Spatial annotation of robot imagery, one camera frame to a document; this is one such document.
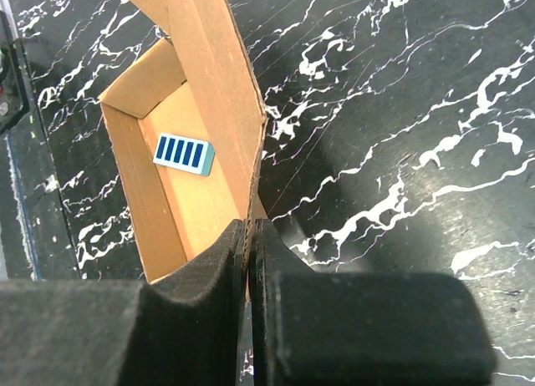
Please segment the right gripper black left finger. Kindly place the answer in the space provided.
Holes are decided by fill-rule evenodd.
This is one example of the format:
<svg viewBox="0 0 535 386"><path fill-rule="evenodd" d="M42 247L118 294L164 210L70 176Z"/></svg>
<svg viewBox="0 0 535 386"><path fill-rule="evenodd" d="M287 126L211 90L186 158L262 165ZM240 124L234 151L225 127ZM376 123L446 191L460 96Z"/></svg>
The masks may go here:
<svg viewBox="0 0 535 386"><path fill-rule="evenodd" d="M4 385L233 385L242 221L154 283L4 281Z"/></svg>

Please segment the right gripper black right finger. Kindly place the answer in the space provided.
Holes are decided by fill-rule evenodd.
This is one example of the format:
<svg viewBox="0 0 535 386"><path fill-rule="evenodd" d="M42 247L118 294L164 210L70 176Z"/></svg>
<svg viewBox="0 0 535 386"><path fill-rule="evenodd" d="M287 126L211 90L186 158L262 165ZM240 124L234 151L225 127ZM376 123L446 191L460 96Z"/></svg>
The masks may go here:
<svg viewBox="0 0 535 386"><path fill-rule="evenodd" d="M488 385L497 357L466 285L436 272L316 272L274 224L249 261L257 385Z"/></svg>

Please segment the small blue plastic piece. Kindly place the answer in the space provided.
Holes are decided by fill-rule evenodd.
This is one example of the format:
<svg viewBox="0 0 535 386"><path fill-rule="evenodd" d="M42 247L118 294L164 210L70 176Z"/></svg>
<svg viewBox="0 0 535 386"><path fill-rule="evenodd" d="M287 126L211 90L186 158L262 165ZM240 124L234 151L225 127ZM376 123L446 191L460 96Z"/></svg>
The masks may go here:
<svg viewBox="0 0 535 386"><path fill-rule="evenodd" d="M209 176L214 158L214 147L206 140L161 133L153 162L194 175Z"/></svg>

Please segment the cardboard box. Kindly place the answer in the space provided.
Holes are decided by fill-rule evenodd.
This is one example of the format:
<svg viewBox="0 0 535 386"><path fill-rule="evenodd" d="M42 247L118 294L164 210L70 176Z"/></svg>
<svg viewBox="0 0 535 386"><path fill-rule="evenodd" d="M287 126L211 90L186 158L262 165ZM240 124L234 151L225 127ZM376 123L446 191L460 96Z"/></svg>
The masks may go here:
<svg viewBox="0 0 535 386"><path fill-rule="evenodd" d="M267 115L227 0L130 0L166 33L101 95L140 260L155 283L233 220L250 236ZM210 142L209 175L157 165L161 134Z"/></svg>

